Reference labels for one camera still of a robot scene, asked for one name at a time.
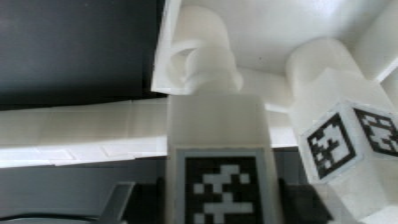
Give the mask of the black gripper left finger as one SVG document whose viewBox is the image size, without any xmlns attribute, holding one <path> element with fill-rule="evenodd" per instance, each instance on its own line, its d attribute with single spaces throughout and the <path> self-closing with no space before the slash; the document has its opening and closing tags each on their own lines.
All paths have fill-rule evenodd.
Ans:
<svg viewBox="0 0 398 224">
<path fill-rule="evenodd" d="M 164 180 L 132 187 L 122 218 L 127 224 L 164 224 Z"/>
</svg>

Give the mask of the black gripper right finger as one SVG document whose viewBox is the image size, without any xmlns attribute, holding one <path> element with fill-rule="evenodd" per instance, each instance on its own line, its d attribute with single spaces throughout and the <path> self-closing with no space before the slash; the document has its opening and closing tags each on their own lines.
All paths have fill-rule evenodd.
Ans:
<svg viewBox="0 0 398 224">
<path fill-rule="evenodd" d="M 310 185 L 278 180 L 283 224 L 326 224 L 333 218 Z"/>
</svg>

